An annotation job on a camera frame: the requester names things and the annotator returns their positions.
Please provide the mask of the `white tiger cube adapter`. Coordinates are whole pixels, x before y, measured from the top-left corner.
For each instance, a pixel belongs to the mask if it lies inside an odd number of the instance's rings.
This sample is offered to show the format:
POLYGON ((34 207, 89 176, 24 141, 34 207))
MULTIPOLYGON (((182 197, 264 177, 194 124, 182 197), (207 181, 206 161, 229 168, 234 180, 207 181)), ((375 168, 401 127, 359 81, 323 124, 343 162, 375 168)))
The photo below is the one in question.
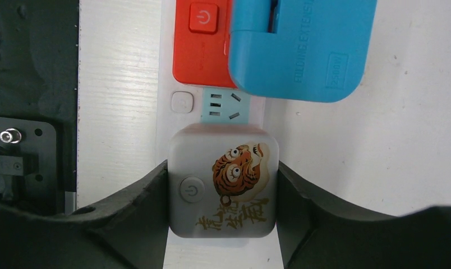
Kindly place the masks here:
POLYGON ((183 238, 261 238, 275 227, 279 146, 259 127, 192 124, 170 140, 169 226, 183 238))

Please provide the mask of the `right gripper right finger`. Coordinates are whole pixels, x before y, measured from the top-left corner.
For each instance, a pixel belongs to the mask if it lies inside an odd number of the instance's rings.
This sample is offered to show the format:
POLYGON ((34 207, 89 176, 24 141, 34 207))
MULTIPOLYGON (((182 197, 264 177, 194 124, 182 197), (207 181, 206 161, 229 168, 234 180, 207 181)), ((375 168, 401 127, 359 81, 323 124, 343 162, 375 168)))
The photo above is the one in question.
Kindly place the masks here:
POLYGON ((285 268, 451 268, 451 206, 383 214, 281 163, 276 213, 285 268))

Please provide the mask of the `red cube socket adapter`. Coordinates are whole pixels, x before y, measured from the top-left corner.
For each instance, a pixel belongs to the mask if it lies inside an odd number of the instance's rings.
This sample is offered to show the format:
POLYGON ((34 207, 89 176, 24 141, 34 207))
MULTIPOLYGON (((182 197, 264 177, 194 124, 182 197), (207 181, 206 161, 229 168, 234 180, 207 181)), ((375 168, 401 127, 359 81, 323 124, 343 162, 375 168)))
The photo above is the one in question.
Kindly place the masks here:
POLYGON ((187 85, 235 89, 228 70, 233 1, 177 0, 173 77, 187 85))

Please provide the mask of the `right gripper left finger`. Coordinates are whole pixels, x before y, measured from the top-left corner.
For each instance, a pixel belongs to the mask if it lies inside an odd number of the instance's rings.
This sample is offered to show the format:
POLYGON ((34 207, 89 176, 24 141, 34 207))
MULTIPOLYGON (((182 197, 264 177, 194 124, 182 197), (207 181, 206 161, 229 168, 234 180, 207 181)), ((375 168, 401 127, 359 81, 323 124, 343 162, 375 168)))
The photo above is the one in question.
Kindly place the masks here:
POLYGON ((162 162, 70 215, 40 216, 0 205, 0 268, 162 268, 168 229, 162 162))

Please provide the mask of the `white multicolour power strip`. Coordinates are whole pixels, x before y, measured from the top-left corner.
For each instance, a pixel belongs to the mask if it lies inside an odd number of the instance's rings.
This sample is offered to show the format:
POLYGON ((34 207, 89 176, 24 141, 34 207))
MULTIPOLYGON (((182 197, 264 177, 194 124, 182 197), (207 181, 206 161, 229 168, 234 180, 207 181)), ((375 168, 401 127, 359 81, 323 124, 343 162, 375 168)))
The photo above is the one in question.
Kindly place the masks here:
MULTIPOLYGON (((168 141, 181 128, 201 121, 262 126, 265 99, 234 89, 184 84, 173 76, 176 1, 163 1, 159 50, 155 163, 166 157, 168 141)), ((278 234, 259 239, 182 239, 169 233, 164 268, 282 268, 278 234)))

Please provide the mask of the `blue folding plug adapter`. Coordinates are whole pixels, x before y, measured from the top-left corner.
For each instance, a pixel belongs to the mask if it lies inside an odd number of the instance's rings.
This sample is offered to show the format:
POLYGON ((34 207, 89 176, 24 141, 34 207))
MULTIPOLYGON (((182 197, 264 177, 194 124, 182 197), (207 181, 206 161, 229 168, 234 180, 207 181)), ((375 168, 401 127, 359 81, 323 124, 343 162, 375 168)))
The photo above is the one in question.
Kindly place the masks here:
POLYGON ((333 103, 359 86, 377 2, 234 1, 228 70, 242 91, 333 103))

